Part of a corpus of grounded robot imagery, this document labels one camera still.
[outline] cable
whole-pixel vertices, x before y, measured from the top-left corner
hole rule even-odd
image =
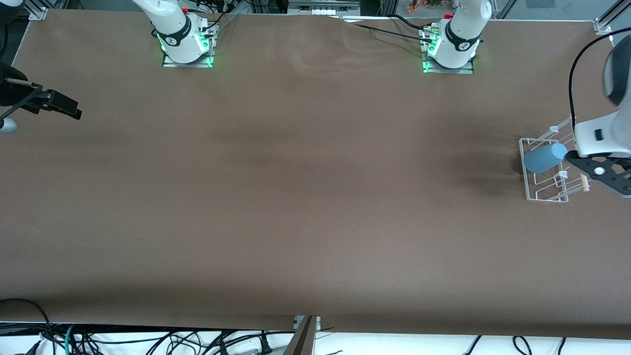
[[[186,339],[186,338],[181,337],[181,336],[179,336],[179,335],[177,335],[177,334],[173,334],[173,336],[172,336],[172,337],[173,337],[173,338],[176,338],[176,339],[182,339],[183,341],[185,341],[185,342],[187,342],[187,343],[190,343],[190,344],[193,344],[193,345],[197,345],[197,346],[199,346],[199,348],[200,348],[200,352],[201,352],[201,348],[202,348],[202,347],[206,347],[206,345],[203,345],[203,344],[202,344],[202,341],[201,341],[201,338],[199,337],[199,334],[195,334],[195,336],[196,336],[196,337],[197,337],[197,339],[198,339],[198,341],[197,341],[197,342],[194,342],[193,340]]]
[[[133,343],[138,343],[138,342],[152,342],[152,341],[156,341],[156,340],[160,340],[160,338],[151,338],[151,339],[138,339],[138,340],[126,340],[126,341],[120,341],[120,342],[107,342],[107,341],[103,341],[103,340],[92,340],[92,342],[95,343],[99,343],[99,344],[133,344]]]
[[[245,1],[245,3],[246,3],[246,4],[249,4],[249,5],[251,5],[251,6],[255,7],[255,8],[262,8],[262,9],[266,9],[266,8],[269,6],[269,1],[268,1],[268,2],[266,2],[266,3],[265,3],[265,4],[263,4],[263,5],[256,5],[256,4],[254,4],[254,3],[249,2],[248,0],[244,0],[244,1]]]
[[[517,346],[517,339],[521,339],[524,342],[524,344],[526,345],[526,348],[528,349],[527,354],[524,351],[522,351],[522,349],[520,349],[519,346]],[[528,344],[528,342],[526,341],[526,338],[524,337],[513,337],[513,346],[515,347],[515,350],[519,351],[522,355],[533,355],[533,351],[530,350],[530,344]]]
[[[279,331],[279,332],[267,332],[267,333],[265,333],[265,335],[274,335],[274,334],[294,334],[294,333],[295,333],[295,332],[282,332],[282,331]],[[228,340],[227,342],[225,342],[225,343],[224,343],[224,346],[225,346],[226,348],[228,348],[228,347],[233,346],[233,345],[235,345],[235,344],[237,344],[237,343],[244,342],[244,341],[246,341],[246,340],[250,340],[250,339],[253,339],[253,338],[258,338],[258,337],[260,337],[260,336],[261,336],[260,334],[242,335],[242,336],[240,336],[240,337],[238,337],[238,338],[234,338],[234,339]],[[221,350],[217,350],[217,351],[215,351],[212,355],[217,355],[217,354],[219,354],[220,352],[221,352]]]
[[[191,332],[189,335],[187,335],[186,337],[181,338],[181,339],[180,339],[180,337],[176,337],[176,339],[180,339],[177,343],[174,343],[174,342],[173,342],[173,339],[172,339],[171,337],[169,337],[169,338],[171,339],[171,343],[169,344],[169,347],[167,348],[167,355],[172,355],[172,354],[173,354],[173,350],[175,350],[175,348],[176,348],[178,345],[181,345],[181,344],[182,344],[182,345],[189,346],[189,347],[193,348],[193,347],[192,347],[192,346],[190,346],[189,344],[183,344],[183,343],[184,343],[184,341],[185,341],[186,339],[188,339],[188,338],[192,337],[194,334],[197,334],[197,332]]]
[[[558,345],[557,355],[561,355],[561,350],[563,350],[563,346],[565,345],[566,337],[561,338],[561,343]]]
[[[85,349],[85,341],[87,334],[81,336],[81,350],[83,350],[83,354],[86,354],[88,351]]]
[[[74,324],[68,327],[68,331],[66,331],[66,337],[64,338],[64,350],[66,350],[66,355],[70,355],[70,346],[68,343],[70,342],[70,333],[73,331]]]
[[[274,350],[269,346],[268,337],[265,335],[265,331],[261,331],[261,336],[259,337],[261,341],[261,355],[268,355],[272,353]]]
[[[231,19],[229,19],[229,20],[228,20],[228,22],[226,22],[226,24],[225,24],[223,27],[221,27],[220,29],[218,29],[218,30],[217,30],[217,32],[215,33],[215,35],[218,35],[218,34],[219,34],[219,32],[223,31],[223,29],[224,29],[224,28],[226,28],[226,27],[230,24],[230,22],[233,22],[233,21],[234,21],[234,19],[236,19],[237,17],[239,17],[239,15],[240,15],[240,14],[236,14],[236,15],[232,16],[232,18],[231,18]]]
[[[29,94],[27,97],[25,97],[25,98],[22,100],[22,101],[24,101],[24,103],[22,103],[22,101],[20,101],[20,102],[18,103],[19,105],[14,105],[11,109],[15,109],[15,110],[17,110],[18,108],[20,108],[20,106],[22,106],[23,104],[27,103],[27,102],[28,102],[28,100],[32,99],[32,97],[36,96],[36,95],[37,95],[40,91],[42,91],[42,89],[43,89],[43,88],[44,88],[44,87],[43,87],[42,85],[38,85],[38,88],[37,88],[37,89],[35,89],[35,90],[31,93],[31,94]],[[5,112],[5,113],[4,113],[4,114],[0,117],[0,119],[4,119],[6,116],[8,116],[8,115],[12,114],[15,110],[13,110],[13,111],[9,110],[9,111],[11,111],[11,112],[7,111],[7,112],[9,112],[8,114],[7,114],[7,112]],[[37,304],[37,303],[35,303],[35,302],[31,301],[30,299],[26,299],[26,298],[5,298],[5,299],[0,299],[0,304],[7,303],[7,302],[12,302],[12,301],[13,301],[13,302],[23,302],[23,303],[28,303],[28,304],[32,305],[33,307],[37,308],[37,310],[38,310],[38,311],[42,314],[42,317],[44,318],[44,321],[46,321],[46,325],[47,325],[47,327],[48,327],[48,331],[49,331],[49,333],[50,333],[50,337],[51,337],[51,338],[54,338],[55,334],[52,332],[52,327],[50,326],[50,319],[48,319],[48,315],[46,315],[46,312],[44,311],[44,309],[43,309],[42,307],[40,307],[40,305],[39,305],[39,304]],[[53,354],[53,355],[56,355],[56,354],[57,354],[57,350],[56,350],[56,348],[57,348],[57,347],[55,346],[55,344],[53,344],[53,345],[52,345],[52,354]]]
[[[153,344],[149,350],[147,350],[147,352],[145,353],[145,355],[152,355],[156,349],[158,349],[158,346],[160,346],[160,344],[162,344],[162,342],[164,340],[166,340],[167,338],[169,338],[171,335],[173,335],[174,332],[169,332],[167,335],[163,336],[162,338],[158,339],[158,341],[155,342],[155,344]]]
[[[0,51],[0,59],[4,58],[6,52],[6,44],[9,42],[9,23],[4,24],[4,41],[2,42],[2,50]]]
[[[216,347],[217,344],[219,344],[220,342],[222,342],[224,339],[234,334],[235,332],[236,330],[222,330],[221,334],[217,338],[215,338],[213,341],[211,341],[210,344],[208,344],[208,347],[206,347],[206,350],[204,350],[204,352],[202,352],[201,355],[206,355],[212,348]]]
[[[581,49],[581,51],[579,52],[579,55],[576,56],[576,58],[574,59],[574,63],[572,63],[572,69],[570,69],[570,79],[568,81],[568,93],[570,96],[570,116],[572,118],[572,129],[574,129],[574,126],[576,126],[576,114],[574,112],[574,98],[572,96],[572,82],[574,80],[574,70],[576,69],[576,64],[579,62],[579,59],[581,58],[581,56],[583,55],[583,53],[585,53],[585,51],[590,48],[592,45],[594,45],[595,43],[605,39],[605,38],[609,38],[609,36],[613,36],[613,35],[617,35],[618,33],[622,33],[622,32],[627,32],[627,31],[631,31],[631,27],[625,27],[621,30],[617,30],[617,31],[613,31],[609,34],[606,35],[602,35],[596,39],[594,39],[593,41],[591,41],[590,43],[588,43],[585,47],[583,47],[583,49]]]
[[[417,30],[422,30],[423,27],[425,26],[429,26],[432,24],[432,22],[428,23],[427,25],[423,25],[423,26],[416,26],[415,24],[413,24],[412,22],[408,21],[405,17],[401,16],[401,15],[397,15],[396,13],[393,13],[391,15],[388,15],[388,17],[395,17],[398,18],[399,20],[403,21],[403,23],[405,23],[407,26],[410,26],[411,28],[415,28]]]
[[[397,33],[397,32],[392,32],[392,31],[388,31],[388,30],[383,30],[381,28],[375,28],[375,27],[370,27],[370,26],[366,26],[366,25],[360,25],[358,23],[353,23],[353,25],[359,26],[359,27],[362,27],[362,28],[368,28],[369,30],[375,30],[375,31],[383,32],[383,33],[388,33],[388,34],[395,35],[395,36],[400,36],[400,37],[420,40],[421,42],[431,43],[431,41],[432,41],[432,40],[426,39],[426,38],[410,36],[410,35],[404,35],[403,33]]]
[[[221,13],[221,15],[219,15],[219,18],[217,18],[217,20],[216,20],[215,22],[213,22],[213,24],[212,24],[212,25],[208,25],[207,27],[202,27],[202,29],[201,29],[201,30],[202,30],[202,31],[205,31],[205,30],[207,30],[207,29],[211,28],[212,26],[215,26],[217,23],[219,23],[219,20],[220,20],[220,19],[223,17],[223,15],[225,15],[225,14],[226,14],[226,12],[222,12],[222,13]]]
[[[471,355],[473,349],[475,349],[475,346],[478,345],[480,338],[482,338],[482,335],[478,335],[477,337],[475,337],[475,340],[471,343],[471,346],[469,346],[469,350],[465,352],[464,355]]]
[[[41,340],[40,340],[40,341],[38,341],[38,342],[36,342],[36,343],[35,343],[35,344],[34,344],[34,345],[33,345],[33,346],[32,346],[32,347],[31,347],[31,348],[27,351],[27,353],[26,353],[25,355],[35,355],[35,354],[37,353],[37,348],[39,347],[39,344],[40,344],[41,342],[42,342]]]

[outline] brown paper sheet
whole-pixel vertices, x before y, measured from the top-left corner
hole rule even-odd
[[[0,137],[0,296],[55,322],[631,338],[628,201],[529,202],[516,169],[569,115],[590,23],[491,21],[469,76],[324,16],[240,16],[212,69],[162,68],[150,30],[31,23],[15,66],[84,114]],[[610,49],[577,69],[579,119],[613,110]]]

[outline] blue plastic cup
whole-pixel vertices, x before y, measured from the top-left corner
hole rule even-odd
[[[529,172],[541,174],[562,162],[567,148],[561,143],[542,145],[524,155],[524,165]]]

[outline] wire rack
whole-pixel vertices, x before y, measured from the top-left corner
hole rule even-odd
[[[561,143],[568,150],[574,147],[574,132],[569,123],[570,118],[556,126],[550,126],[548,132],[539,138],[521,138],[519,140],[519,153],[521,166],[524,172],[524,186],[526,199],[530,201],[544,202],[569,202],[569,196],[576,192],[589,191],[589,179],[575,169],[561,161],[554,168],[535,174],[529,172],[524,164],[524,155],[542,145]]]

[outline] metal clamp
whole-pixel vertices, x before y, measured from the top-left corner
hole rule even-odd
[[[593,21],[594,31],[597,35],[606,35],[611,32],[611,23],[631,7],[631,0],[618,0],[602,16]]]

